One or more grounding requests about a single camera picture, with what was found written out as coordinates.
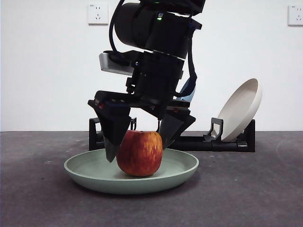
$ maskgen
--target electrical socket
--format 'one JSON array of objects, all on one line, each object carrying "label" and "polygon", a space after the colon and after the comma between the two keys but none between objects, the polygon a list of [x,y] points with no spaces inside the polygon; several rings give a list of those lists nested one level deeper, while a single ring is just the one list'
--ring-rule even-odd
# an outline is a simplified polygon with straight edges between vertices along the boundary
[{"label": "electrical socket", "polygon": [[108,25],[108,5],[88,5],[87,16],[89,25]]},{"label": "electrical socket", "polygon": [[288,6],[288,25],[303,26],[303,6]]}]

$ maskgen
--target white plate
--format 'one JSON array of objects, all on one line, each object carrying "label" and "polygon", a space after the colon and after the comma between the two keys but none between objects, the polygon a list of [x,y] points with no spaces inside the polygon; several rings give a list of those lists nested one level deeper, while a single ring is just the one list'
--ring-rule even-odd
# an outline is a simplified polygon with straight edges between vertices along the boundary
[{"label": "white plate", "polygon": [[71,157],[64,168],[83,187],[111,194],[143,194],[173,188],[185,182],[196,171],[199,161],[186,152],[166,149],[159,170],[150,177],[125,174],[116,159],[109,163],[105,149]]},{"label": "white plate", "polygon": [[[218,118],[223,119],[222,141],[230,142],[239,136],[255,116],[262,100],[262,88],[257,79],[242,84],[228,99]],[[214,125],[213,136],[219,133]]]}]

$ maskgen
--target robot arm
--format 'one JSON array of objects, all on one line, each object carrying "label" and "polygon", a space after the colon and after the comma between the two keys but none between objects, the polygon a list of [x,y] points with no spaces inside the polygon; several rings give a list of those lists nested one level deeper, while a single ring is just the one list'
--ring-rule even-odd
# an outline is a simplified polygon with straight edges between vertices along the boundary
[{"label": "robot arm", "polygon": [[[104,71],[132,76],[126,80],[127,93],[98,91],[95,99],[89,100],[100,120],[110,162],[129,127],[132,107],[162,120],[159,133],[164,148],[195,121],[189,115],[190,103],[173,97],[190,95],[196,85],[192,36],[202,25],[191,16],[202,12],[205,0],[141,0],[124,5],[123,2],[119,2],[111,21],[113,50],[102,53],[100,63]],[[118,52],[111,35],[114,25],[120,41],[146,51]],[[190,79],[185,89],[177,93],[187,53]]]}]

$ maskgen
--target white wall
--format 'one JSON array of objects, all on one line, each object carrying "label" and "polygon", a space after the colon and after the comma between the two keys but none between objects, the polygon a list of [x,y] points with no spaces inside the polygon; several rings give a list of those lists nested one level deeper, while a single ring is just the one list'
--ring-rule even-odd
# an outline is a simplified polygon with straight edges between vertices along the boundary
[{"label": "white wall", "polygon": [[[103,0],[1,1],[1,130],[88,130],[97,90],[125,92],[126,77],[99,69],[108,26],[87,26],[86,6]],[[108,0],[110,15],[118,0]],[[210,119],[244,81],[257,78],[263,101],[257,129],[303,130],[303,27],[287,26],[287,5],[303,0],[207,0],[194,37],[198,74],[189,130]],[[132,49],[123,44],[121,51]],[[187,68],[179,88],[188,77]],[[140,110],[138,129],[157,121]]]}]

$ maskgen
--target black cable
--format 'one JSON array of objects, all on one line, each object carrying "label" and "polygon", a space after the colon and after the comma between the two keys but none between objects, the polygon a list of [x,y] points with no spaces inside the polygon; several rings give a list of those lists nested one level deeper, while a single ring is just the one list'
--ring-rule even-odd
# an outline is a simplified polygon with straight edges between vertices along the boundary
[{"label": "black cable", "polygon": [[188,41],[188,69],[189,69],[189,80],[186,88],[181,92],[175,93],[176,97],[186,97],[191,95],[196,87],[197,74],[195,72],[195,66],[193,61],[193,34],[191,34]]},{"label": "black cable", "polygon": [[124,0],[120,0],[115,11],[114,11],[114,14],[113,14],[113,17],[110,21],[110,25],[109,25],[109,42],[110,42],[110,46],[112,47],[113,51],[114,51],[114,54],[120,59],[120,60],[124,60],[124,57],[121,55],[120,52],[118,52],[118,50],[116,49],[115,47],[115,43],[114,43],[114,38],[113,38],[113,30],[114,30],[114,25],[115,25],[115,21],[116,21],[116,17],[117,17],[117,14],[121,8],[121,6],[123,5],[124,3]]}]

